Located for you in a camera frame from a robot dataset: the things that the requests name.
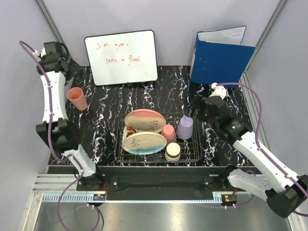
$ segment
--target whiteboard black frame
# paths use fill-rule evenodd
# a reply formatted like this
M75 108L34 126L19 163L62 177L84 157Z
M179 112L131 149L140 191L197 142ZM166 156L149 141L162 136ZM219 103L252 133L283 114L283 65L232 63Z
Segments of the whiteboard black frame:
M128 33L135 33L135 32L143 32L143 31L152 31L152 32L153 32L157 79L156 79L156 80L152 80L152 81L132 82L132 83L146 83L146 82L154 82L154 81L157 81L157 80L158 80L158 71L157 71L157 68L158 68L158 66L157 66L157 52L156 52L155 32L154 32L153 30L136 30L136 31L129 31L129 32L122 32L122 33L113 33L113 34L105 34L105 35L86 36L86 37L84 38L83 42L84 42L85 47L86 47L87 58L88 58L88 61L89 61L91 73L92 73L92 67L91 67L91 63L90 63L90 59L89 59L89 54L88 54L88 50L87 50L87 46L86 46L86 39L87 39L87 38L100 37L100 36L107 36L107 35L121 35L121 34L128 34ZM129 82L127 82L127 83L115 83L115 84L108 84L108 85L105 85L105 86L112 86L112 85L119 85L119 84L131 84L131 83L129 83Z

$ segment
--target plate with plant drawing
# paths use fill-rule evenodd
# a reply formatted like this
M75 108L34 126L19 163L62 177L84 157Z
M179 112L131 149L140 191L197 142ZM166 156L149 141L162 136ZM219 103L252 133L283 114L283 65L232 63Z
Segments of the plate with plant drawing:
M122 148L136 155L148 155L161 151L167 145L167 140L161 134L151 131L137 132L123 137Z
M137 132L160 132L166 125L166 120L154 110L137 109L125 117L125 125L134 128Z

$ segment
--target white wall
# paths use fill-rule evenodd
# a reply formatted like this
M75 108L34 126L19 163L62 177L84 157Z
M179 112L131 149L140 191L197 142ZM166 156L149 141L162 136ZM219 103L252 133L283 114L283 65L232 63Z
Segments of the white wall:
M248 70L273 152L299 175L308 174L307 12L308 1L289 1Z
M255 46L279 0L44 0L80 65L86 36L152 29L158 65L190 65L196 33L247 25L243 45Z
M32 0L2 0L0 27L0 229L17 231L36 175L50 155L35 131L43 118L42 83L18 40L40 50L54 37Z

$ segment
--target binder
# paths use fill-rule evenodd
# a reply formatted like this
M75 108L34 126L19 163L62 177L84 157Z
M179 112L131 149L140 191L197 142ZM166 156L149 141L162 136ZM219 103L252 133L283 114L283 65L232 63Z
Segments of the binder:
M255 47L243 46L246 26L197 33L191 82L239 82Z

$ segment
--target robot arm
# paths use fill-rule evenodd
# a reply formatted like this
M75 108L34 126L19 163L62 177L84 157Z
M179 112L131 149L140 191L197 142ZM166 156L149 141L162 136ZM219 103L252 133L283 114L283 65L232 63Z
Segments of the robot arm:
M69 160L83 177L80 179L79 185L84 186L85 190L97 190L103 185L103 177L91 161L87 153L81 146L81 138L79 128L69 122L65 111L64 102L64 85L71 79L81 68L69 58L67 48L59 42L44 43L44 49L39 55L40 65L43 67L51 86L51 95L49 94L49 86L43 73L38 69L44 87L44 116L42 124L36 126L38 135L48 145L48 124L50 122L50 99L52 103L52 125L51 140L54 150L58 153L68 156ZM79 167L73 157L81 164Z
M255 133L250 125L230 116L229 108L224 101L226 89L216 84L212 84L212 89L214 92L208 98L194 97L188 116L192 116L198 108L197 118L208 122L221 139L250 159L266 178L254 177L237 167L228 166L222 174L225 178L223 182L262 198L277 215L288 217L306 199L289 178L295 179L306 190L308 176L299 177L260 143L261 148L287 172L286 177L257 147Z

